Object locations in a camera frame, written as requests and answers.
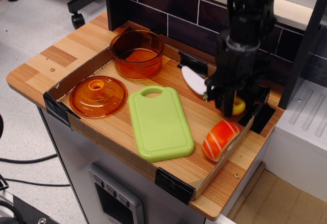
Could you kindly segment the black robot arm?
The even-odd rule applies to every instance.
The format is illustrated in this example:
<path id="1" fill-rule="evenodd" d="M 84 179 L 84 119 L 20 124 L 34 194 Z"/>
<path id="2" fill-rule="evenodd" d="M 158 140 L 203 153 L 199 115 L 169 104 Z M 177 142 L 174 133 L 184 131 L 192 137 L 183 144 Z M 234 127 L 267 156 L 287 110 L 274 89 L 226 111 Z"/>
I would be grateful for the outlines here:
<path id="1" fill-rule="evenodd" d="M 253 105 L 269 61 L 258 55 L 261 42 L 273 31 L 274 0 L 227 0 L 229 28 L 216 44 L 216 71 L 205 81 L 204 100 L 214 100 L 231 117 L 235 97 Z"/>

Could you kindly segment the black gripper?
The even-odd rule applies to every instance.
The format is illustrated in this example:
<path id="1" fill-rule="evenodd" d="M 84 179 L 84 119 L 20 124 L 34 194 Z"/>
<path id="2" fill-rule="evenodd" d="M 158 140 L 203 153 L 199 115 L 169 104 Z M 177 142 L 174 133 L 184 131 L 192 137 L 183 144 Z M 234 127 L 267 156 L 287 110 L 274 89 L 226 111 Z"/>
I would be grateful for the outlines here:
<path id="1" fill-rule="evenodd" d="M 245 101 L 246 108 L 253 106 L 260 85 L 265 79 L 268 60 L 257 56 L 260 46 L 257 40 L 246 44 L 222 33 L 217 39 L 216 71 L 205 81 L 206 101 L 215 100 L 225 117 L 231 117 L 235 94 Z"/>

